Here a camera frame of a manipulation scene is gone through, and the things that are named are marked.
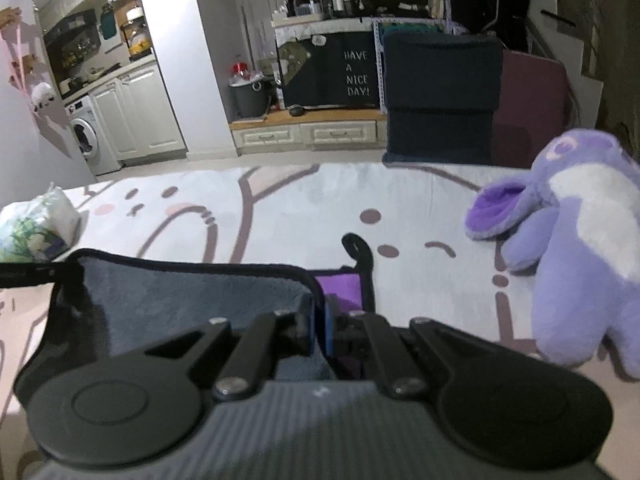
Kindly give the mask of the green floral tissue pack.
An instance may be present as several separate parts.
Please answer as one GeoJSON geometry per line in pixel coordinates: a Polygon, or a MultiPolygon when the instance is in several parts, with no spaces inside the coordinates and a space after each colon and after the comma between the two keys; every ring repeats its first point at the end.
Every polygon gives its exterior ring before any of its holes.
{"type": "Polygon", "coordinates": [[[1,215],[1,262],[49,262],[73,245],[81,222],[79,211],[62,188],[47,192],[9,214],[1,215]]]}

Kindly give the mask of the dark grey trash bin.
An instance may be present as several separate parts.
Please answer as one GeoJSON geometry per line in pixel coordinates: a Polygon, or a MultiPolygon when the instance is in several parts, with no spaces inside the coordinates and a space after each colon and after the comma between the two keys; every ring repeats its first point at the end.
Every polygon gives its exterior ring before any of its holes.
{"type": "Polygon", "coordinates": [[[238,109],[239,118],[254,119],[268,113],[269,80],[260,70],[250,70],[244,62],[232,66],[229,87],[238,109]]]}

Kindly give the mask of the dark floor chair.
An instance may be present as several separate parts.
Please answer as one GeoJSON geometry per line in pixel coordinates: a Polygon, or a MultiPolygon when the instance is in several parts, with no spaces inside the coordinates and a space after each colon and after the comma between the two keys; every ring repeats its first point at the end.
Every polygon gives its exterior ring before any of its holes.
{"type": "Polygon", "coordinates": [[[494,37],[396,30],[384,37],[386,162],[490,163],[501,90],[494,37]]]}

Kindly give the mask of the black have a nice day curtain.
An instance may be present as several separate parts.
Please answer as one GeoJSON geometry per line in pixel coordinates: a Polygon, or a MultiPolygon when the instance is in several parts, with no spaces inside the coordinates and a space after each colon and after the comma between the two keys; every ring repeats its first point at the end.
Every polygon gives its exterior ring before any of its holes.
{"type": "Polygon", "coordinates": [[[378,108],[372,32],[330,32],[278,47],[286,107],[378,108]]]}

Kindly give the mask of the white drawer platform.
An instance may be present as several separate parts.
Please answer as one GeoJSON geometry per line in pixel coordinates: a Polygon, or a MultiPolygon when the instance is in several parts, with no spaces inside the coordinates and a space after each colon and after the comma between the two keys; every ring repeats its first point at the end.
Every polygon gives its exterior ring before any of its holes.
{"type": "Polygon", "coordinates": [[[360,151],[385,148],[387,117],[379,110],[310,110],[294,117],[286,110],[261,120],[230,124],[240,155],[292,151],[360,151]]]}

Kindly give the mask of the white shelf rack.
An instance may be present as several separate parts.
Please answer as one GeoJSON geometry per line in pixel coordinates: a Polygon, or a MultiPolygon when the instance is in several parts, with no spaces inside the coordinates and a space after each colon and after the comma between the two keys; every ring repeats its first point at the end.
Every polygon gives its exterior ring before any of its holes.
{"type": "Polygon", "coordinates": [[[324,0],[267,0],[274,29],[318,23],[326,19],[324,0]]]}

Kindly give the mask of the maroon folded mat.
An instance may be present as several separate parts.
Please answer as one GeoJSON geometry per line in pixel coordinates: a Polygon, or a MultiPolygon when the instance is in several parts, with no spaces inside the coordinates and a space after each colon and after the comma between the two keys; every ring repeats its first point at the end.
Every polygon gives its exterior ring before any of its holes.
{"type": "Polygon", "coordinates": [[[491,136],[491,163],[528,168],[564,131],[568,80],[558,62],[523,52],[503,52],[501,92],[491,136]]]}

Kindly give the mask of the white washing machine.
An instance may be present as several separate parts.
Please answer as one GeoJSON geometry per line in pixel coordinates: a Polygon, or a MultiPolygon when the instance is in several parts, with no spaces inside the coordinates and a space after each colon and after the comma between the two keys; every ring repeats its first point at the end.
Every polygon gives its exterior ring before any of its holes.
{"type": "Polygon", "coordinates": [[[91,99],[82,96],[66,106],[70,126],[85,161],[95,176],[112,174],[122,169],[110,140],[102,128],[91,99]]]}

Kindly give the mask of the purple and grey towel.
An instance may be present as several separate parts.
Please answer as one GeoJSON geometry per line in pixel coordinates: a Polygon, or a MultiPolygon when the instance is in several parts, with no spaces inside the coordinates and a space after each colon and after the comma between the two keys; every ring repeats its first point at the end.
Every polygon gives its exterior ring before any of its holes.
{"type": "Polygon", "coordinates": [[[358,235],[342,238],[354,266],[307,271],[282,264],[192,264],[127,258],[94,249],[73,252],[49,311],[44,376],[176,336],[211,318],[236,330],[261,313],[294,310],[316,281],[342,311],[374,310],[373,255],[358,235]]]}

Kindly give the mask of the black computer mouse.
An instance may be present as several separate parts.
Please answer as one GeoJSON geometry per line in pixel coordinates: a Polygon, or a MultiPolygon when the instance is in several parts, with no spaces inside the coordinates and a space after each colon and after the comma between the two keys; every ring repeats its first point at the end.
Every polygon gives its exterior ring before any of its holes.
{"type": "Polygon", "coordinates": [[[290,114],[292,117],[300,117],[305,113],[306,110],[300,105],[293,105],[288,108],[288,114],[290,114]]]}

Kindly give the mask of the white kitchen cabinet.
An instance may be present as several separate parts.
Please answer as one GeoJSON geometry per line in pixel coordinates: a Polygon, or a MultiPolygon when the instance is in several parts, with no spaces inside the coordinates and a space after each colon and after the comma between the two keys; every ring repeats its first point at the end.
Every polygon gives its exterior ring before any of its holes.
{"type": "Polygon", "coordinates": [[[89,96],[122,162],[186,150],[157,62],[115,76],[89,96]]]}

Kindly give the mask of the purple plush toy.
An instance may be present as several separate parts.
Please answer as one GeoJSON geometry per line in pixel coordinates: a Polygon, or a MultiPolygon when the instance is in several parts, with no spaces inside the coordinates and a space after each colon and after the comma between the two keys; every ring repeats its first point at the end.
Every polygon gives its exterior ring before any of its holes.
{"type": "Polygon", "coordinates": [[[532,333],[565,366],[614,344],[639,376],[639,165],[612,134],[572,129],[529,170],[486,185],[464,220],[472,240],[506,237],[512,273],[534,271],[532,333]]]}

